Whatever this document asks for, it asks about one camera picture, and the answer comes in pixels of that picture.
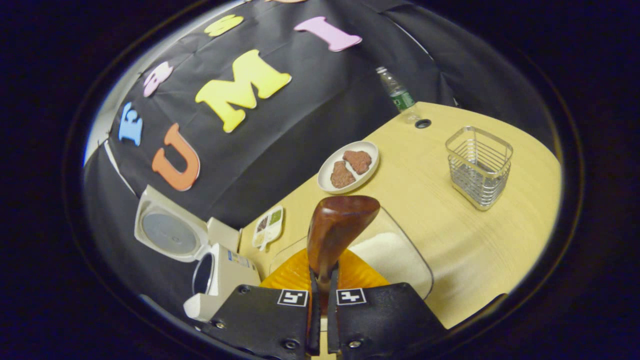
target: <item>black fabric backdrop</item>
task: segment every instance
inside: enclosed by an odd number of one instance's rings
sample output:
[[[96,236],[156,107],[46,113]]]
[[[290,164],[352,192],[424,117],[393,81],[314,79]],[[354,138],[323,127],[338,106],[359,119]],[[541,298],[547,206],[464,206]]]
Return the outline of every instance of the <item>black fabric backdrop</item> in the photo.
[[[203,32],[230,13],[244,21],[220,37]],[[333,53],[315,35],[293,30],[315,16],[325,16],[363,41]],[[258,49],[274,69],[291,74],[292,81],[269,99],[257,99],[257,107],[245,109],[245,120],[227,134],[217,115],[194,98],[211,79],[233,80],[232,62],[251,49]],[[175,67],[173,74],[144,98],[144,80],[164,61]],[[375,72],[380,65],[417,101],[454,106],[455,97],[463,108],[509,122],[553,147],[551,114],[526,78],[488,44],[433,13],[404,1],[252,1],[179,40],[126,95],[109,146],[135,195],[103,146],[87,162],[87,214],[104,260],[132,291],[191,322],[182,303],[191,296],[196,264],[166,258],[135,239],[142,191],[150,184],[202,220],[213,216],[236,228],[245,226],[313,176],[333,151],[397,114]],[[129,101],[144,121],[139,147],[118,140],[120,115]],[[177,169],[185,167],[182,157],[163,145],[173,123],[200,157],[200,175],[186,192],[174,190],[151,169],[160,147]]]

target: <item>white appliance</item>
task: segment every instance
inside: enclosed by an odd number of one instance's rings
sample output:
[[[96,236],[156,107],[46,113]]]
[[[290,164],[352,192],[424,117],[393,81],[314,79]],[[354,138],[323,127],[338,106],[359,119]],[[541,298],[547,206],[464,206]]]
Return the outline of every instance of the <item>white appliance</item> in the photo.
[[[219,243],[237,252],[240,231],[215,218],[204,222],[147,185],[136,212],[136,239],[159,253],[185,263],[198,261]]]
[[[184,312],[192,319],[207,322],[239,285],[259,284],[260,276],[249,259],[215,244],[193,273],[195,295],[184,302]]]

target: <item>stainless steel basket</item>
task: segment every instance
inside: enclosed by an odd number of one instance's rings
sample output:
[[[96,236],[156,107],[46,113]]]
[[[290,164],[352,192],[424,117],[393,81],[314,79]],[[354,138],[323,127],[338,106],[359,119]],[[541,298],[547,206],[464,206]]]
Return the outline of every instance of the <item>stainless steel basket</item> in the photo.
[[[512,146],[473,126],[458,130],[445,146],[453,187],[478,210],[491,208],[507,183]]]

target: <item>round white plate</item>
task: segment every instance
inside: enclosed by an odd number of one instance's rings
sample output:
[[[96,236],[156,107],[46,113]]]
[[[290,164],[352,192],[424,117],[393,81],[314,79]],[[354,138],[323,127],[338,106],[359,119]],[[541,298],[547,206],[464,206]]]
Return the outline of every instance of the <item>round white plate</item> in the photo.
[[[371,165],[369,165],[369,169],[367,170],[367,172],[362,175],[358,175],[347,161],[347,170],[349,170],[353,174],[353,177],[356,178],[356,181],[343,188],[338,189],[333,184],[331,184],[333,164],[335,164],[336,161],[342,161],[344,152],[347,150],[366,151],[371,157]],[[380,153],[378,152],[378,147],[371,142],[359,141],[352,142],[349,145],[345,145],[338,151],[334,152],[331,156],[329,156],[329,158],[324,162],[324,164],[320,168],[320,171],[318,172],[318,185],[322,190],[332,194],[346,193],[350,192],[351,190],[355,190],[360,187],[360,185],[369,180],[369,178],[373,175],[373,173],[376,171],[376,168],[378,167],[379,158]]]

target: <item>open lid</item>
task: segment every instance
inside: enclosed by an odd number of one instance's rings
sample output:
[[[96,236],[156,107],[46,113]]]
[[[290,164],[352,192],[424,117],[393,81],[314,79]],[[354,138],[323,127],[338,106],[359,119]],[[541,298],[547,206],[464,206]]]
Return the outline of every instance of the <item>open lid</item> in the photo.
[[[211,248],[207,224],[150,185],[138,203],[134,235],[151,249],[185,263],[202,259]]]

